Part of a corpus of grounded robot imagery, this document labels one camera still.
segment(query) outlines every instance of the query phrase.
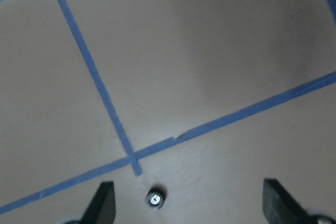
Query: gray floor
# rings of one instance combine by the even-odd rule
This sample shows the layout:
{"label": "gray floor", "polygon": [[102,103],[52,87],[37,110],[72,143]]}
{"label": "gray floor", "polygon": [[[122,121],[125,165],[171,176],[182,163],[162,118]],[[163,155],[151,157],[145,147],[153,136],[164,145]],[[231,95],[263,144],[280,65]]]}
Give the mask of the gray floor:
{"label": "gray floor", "polygon": [[[135,151],[336,70],[325,0],[67,0]],[[0,205],[125,156],[56,0],[0,3]],[[0,215],[80,216],[114,180],[117,224],[266,223],[262,180],[336,217],[334,84]],[[159,211],[144,204],[168,189]]]}

